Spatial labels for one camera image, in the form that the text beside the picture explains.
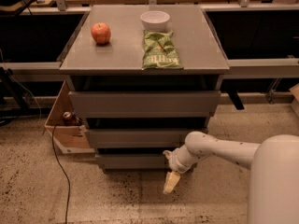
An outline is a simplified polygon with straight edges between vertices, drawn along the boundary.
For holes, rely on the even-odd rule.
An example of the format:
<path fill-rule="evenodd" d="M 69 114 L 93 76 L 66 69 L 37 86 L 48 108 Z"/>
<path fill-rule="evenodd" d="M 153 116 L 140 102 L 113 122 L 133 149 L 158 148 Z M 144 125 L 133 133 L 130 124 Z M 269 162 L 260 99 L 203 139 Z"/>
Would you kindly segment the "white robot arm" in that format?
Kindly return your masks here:
<path fill-rule="evenodd" d="M 214 155 L 250 170 L 248 224 L 299 224 L 298 136 L 275 135 L 258 144 L 191 132 L 182 147 L 164 155 L 170 167 L 165 194 L 194 164 Z"/>

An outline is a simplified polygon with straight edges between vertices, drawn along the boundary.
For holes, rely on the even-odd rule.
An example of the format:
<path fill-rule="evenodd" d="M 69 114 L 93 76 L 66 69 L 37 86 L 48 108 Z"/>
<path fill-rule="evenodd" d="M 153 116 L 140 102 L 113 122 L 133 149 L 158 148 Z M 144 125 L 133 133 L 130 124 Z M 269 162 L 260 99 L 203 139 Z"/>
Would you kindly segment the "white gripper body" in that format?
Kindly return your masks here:
<path fill-rule="evenodd" d="M 200 154 L 194 154 L 186 146 L 178 147 L 172 151 L 172 158 L 168 160 L 170 169 L 179 174 L 189 171 L 199 160 Z"/>

